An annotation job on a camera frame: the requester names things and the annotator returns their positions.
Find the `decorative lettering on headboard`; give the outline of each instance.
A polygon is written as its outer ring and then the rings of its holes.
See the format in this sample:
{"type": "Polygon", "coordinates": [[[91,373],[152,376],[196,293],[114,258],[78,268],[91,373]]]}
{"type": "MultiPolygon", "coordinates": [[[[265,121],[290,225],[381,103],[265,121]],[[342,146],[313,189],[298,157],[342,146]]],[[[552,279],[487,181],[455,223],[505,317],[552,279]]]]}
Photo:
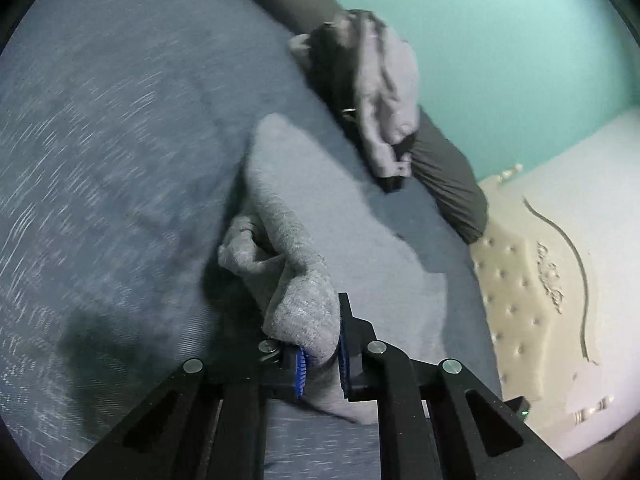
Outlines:
{"type": "Polygon", "coordinates": [[[549,249],[538,242],[538,277],[545,292],[554,304],[558,314],[562,314],[564,295],[560,288],[560,276],[556,264],[549,260],[549,249]]]}

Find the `cream tufted headboard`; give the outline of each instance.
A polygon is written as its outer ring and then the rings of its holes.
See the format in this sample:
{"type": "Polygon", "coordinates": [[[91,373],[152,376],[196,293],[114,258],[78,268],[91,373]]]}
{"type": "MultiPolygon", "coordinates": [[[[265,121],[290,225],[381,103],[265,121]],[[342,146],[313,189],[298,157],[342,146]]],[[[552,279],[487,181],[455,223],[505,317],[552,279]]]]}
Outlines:
{"type": "Polygon", "coordinates": [[[588,254],[529,205],[500,193],[502,177],[481,183],[488,204],[484,236],[471,247],[505,399],[525,396],[527,423],[552,438],[577,416],[565,412],[572,383],[597,366],[595,282],[588,254]]]}

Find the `black device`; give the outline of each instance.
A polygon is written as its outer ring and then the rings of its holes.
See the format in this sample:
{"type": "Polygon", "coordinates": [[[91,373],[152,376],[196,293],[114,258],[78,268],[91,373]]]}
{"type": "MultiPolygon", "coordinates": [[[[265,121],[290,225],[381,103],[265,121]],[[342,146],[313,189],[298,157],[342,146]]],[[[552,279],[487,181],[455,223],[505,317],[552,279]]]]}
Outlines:
{"type": "MultiPolygon", "coordinates": [[[[577,480],[460,362],[432,365],[378,341],[340,294],[345,397],[378,402],[382,480],[577,480]],[[429,409],[427,420],[422,401],[429,409]]],[[[204,367],[191,359],[98,442],[64,480],[259,480],[269,398],[296,397],[298,349],[237,343],[204,367]]]]}

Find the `green wall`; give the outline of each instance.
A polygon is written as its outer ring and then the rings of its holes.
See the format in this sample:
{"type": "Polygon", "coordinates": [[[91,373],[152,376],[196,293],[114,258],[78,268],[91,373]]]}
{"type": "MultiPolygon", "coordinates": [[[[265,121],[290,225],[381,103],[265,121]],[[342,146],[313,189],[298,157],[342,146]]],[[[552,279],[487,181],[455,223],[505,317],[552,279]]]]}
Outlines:
{"type": "Polygon", "coordinates": [[[608,0],[338,0],[408,40],[420,100],[478,178],[530,170],[629,108],[638,50],[608,0]]]}

